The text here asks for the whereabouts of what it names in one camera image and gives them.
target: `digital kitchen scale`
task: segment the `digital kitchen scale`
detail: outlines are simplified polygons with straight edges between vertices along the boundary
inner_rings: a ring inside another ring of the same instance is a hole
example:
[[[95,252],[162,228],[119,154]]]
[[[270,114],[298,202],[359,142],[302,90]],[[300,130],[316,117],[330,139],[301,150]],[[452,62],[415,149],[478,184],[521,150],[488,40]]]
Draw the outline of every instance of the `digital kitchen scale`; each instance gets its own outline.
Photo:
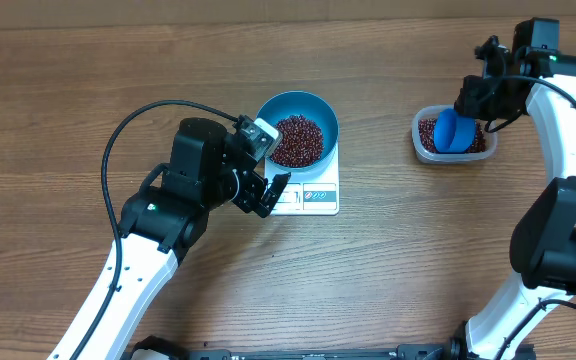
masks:
[[[336,215],[339,212],[340,132],[337,115],[315,94],[288,91],[268,100],[257,117],[276,126],[293,115],[303,115],[319,127],[323,150],[319,160],[302,168],[284,167],[266,158],[267,179],[277,174],[292,174],[271,215]]]
[[[292,171],[288,185],[281,194],[271,215],[337,215],[339,212],[339,144],[330,154],[327,164],[314,169]],[[266,159],[265,177],[285,174]]]

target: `blue bowl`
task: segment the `blue bowl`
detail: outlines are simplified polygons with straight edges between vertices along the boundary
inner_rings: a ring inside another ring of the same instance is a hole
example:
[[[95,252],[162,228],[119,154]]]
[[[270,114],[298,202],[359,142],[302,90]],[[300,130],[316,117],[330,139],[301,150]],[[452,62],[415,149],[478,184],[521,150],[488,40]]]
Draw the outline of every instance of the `blue bowl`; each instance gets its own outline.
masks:
[[[327,164],[333,155],[332,150],[339,140],[339,121],[337,121],[335,111],[324,99],[315,94],[305,91],[288,91],[275,95],[257,113],[258,118],[264,119],[272,126],[277,125],[282,119],[289,118],[290,115],[303,115],[319,126],[324,136],[324,150],[321,153],[321,158],[314,164],[301,168],[282,166],[270,158],[266,160],[284,171],[310,171],[318,165]]]
[[[439,113],[433,140],[442,154],[463,154],[475,140],[475,119],[460,116],[454,109]]]

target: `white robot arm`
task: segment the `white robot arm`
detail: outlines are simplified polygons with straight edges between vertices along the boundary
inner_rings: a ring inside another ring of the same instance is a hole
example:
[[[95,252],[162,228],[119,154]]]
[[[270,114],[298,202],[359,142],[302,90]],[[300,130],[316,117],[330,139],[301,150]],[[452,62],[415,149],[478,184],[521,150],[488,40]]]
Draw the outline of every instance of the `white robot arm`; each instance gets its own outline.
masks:
[[[535,18],[515,28],[512,53],[491,37],[476,51],[485,60],[484,75],[465,78],[455,103],[474,118],[508,119],[501,128],[521,114],[531,116],[550,184],[515,228],[513,272],[457,335],[466,351],[451,359],[515,358],[557,303],[576,295],[576,57],[561,55],[558,36],[557,21]],[[485,77],[502,81],[488,90]],[[484,101],[482,89],[490,94]]]
[[[576,77],[555,75],[544,79],[576,99]],[[560,94],[544,85],[534,85],[526,101],[544,154],[548,181],[576,176],[576,110]],[[486,307],[466,324],[470,352],[482,359],[494,359],[505,340],[543,300],[570,300],[567,291],[546,286],[527,288],[521,275],[512,272]],[[505,350],[502,359],[513,359],[523,339],[557,306],[538,312],[523,326]]]
[[[235,122],[236,132],[208,119],[182,120],[170,163],[158,165],[146,177],[124,204],[117,224],[106,184],[112,143],[130,120],[163,105],[191,106],[226,117]],[[279,131],[263,119],[236,118],[183,100],[156,102],[128,116],[109,140],[102,161],[102,190],[116,239],[97,283],[48,359],[122,358],[144,312],[206,230],[212,209],[232,201],[245,213],[254,211],[262,218],[270,214],[290,174],[276,175],[267,186],[254,170],[280,140]],[[160,174],[161,187],[151,186]],[[139,351],[136,356],[156,359],[158,354]]]

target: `kidney bean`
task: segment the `kidney bean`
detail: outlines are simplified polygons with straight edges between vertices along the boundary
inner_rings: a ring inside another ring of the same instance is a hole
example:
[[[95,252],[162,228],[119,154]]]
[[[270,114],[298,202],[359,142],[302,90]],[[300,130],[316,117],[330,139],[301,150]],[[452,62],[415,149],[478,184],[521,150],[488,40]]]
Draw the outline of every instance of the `kidney bean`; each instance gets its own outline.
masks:
[[[283,139],[270,157],[286,167],[299,168],[314,164],[324,151],[324,136],[314,121],[303,115],[291,115],[275,126]]]
[[[419,138],[424,149],[430,151],[431,153],[438,154],[439,151],[437,151],[437,148],[435,147],[435,140],[433,138],[436,124],[437,119],[419,120]],[[481,128],[481,124],[476,123],[475,139],[473,140],[468,150],[466,150],[466,153],[472,154],[484,151],[486,151],[486,139],[484,138],[484,132]]]

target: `white scale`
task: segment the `white scale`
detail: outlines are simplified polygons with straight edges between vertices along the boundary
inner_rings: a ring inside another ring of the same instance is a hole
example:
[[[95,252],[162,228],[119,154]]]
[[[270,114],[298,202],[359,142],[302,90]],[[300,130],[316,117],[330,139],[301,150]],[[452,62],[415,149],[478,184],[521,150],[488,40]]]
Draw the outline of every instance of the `white scale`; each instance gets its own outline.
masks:
[[[264,174],[268,180],[285,173],[266,160]],[[322,163],[307,172],[292,172],[271,215],[337,215],[338,212],[339,143],[332,149],[327,165]]]

